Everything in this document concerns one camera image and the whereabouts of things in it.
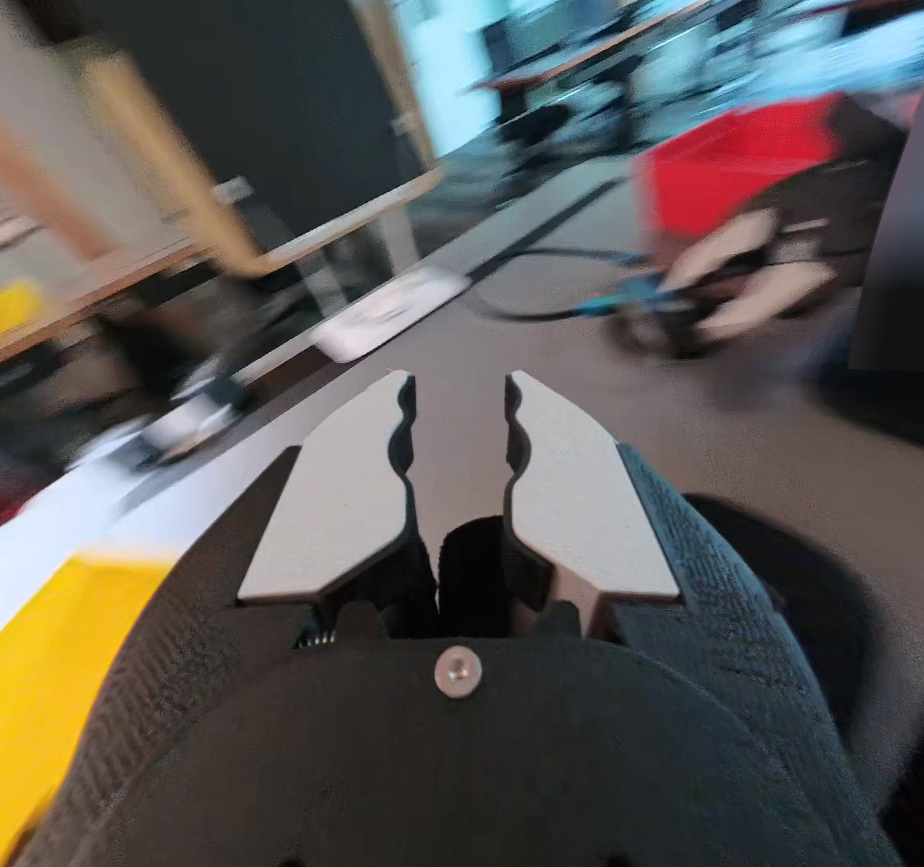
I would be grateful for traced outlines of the white metal stand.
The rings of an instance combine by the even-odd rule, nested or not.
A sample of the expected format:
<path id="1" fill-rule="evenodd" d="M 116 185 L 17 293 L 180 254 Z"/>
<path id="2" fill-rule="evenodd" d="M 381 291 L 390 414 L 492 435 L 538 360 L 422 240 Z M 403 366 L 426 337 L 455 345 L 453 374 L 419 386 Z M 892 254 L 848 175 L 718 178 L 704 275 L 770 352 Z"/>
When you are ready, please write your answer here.
<path id="1" fill-rule="evenodd" d="M 358 361 L 444 307 L 471 286 L 432 265 L 403 272 L 316 326 L 311 342 L 336 363 Z"/>

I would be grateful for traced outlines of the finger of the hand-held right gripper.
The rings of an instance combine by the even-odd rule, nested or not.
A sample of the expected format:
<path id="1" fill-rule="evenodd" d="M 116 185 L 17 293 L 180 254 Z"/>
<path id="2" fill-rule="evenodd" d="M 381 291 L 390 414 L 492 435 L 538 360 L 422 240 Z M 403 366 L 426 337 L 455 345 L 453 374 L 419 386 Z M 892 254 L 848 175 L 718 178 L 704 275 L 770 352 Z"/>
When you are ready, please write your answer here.
<path id="1" fill-rule="evenodd" d="M 764 247 L 776 232 L 774 210 L 738 214 L 684 250 L 664 274 L 664 290 L 680 291 L 718 272 L 728 261 Z"/>
<path id="2" fill-rule="evenodd" d="M 762 268 L 741 292 L 700 322 L 710 342 L 728 341 L 777 318 L 836 279 L 824 262 L 776 263 Z"/>

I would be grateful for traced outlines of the red plastic bin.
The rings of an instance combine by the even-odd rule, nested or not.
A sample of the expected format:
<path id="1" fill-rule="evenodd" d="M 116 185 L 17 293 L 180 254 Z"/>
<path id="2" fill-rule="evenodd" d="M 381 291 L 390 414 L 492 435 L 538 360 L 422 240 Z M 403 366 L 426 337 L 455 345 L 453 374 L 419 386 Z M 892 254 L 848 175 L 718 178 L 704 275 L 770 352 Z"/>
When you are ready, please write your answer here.
<path id="1" fill-rule="evenodd" d="M 829 122 L 845 94 L 744 105 L 661 142 L 632 162 L 641 224 L 697 239 L 772 185 L 836 157 Z"/>

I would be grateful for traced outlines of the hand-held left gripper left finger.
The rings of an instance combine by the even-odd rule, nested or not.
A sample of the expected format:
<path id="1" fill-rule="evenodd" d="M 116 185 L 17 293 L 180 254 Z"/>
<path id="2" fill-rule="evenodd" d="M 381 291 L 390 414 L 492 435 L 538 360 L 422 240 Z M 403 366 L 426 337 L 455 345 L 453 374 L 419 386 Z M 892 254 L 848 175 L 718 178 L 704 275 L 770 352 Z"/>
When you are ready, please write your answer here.
<path id="1" fill-rule="evenodd" d="M 239 586 L 242 604 L 323 601 L 416 528 L 415 378 L 395 370 L 304 439 Z"/>

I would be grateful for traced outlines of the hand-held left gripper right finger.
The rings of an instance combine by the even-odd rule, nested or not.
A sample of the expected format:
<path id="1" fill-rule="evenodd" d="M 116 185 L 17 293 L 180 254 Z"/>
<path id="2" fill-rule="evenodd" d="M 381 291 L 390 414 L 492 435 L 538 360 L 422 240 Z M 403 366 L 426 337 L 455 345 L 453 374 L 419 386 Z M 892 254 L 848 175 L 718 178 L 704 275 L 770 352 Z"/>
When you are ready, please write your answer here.
<path id="1" fill-rule="evenodd" d="M 506 515 L 514 543 L 551 566 L 550 597 L 676 602 L 675 574 L 614 436 L 528 373 L 506 380 L 521 446 Z"/>

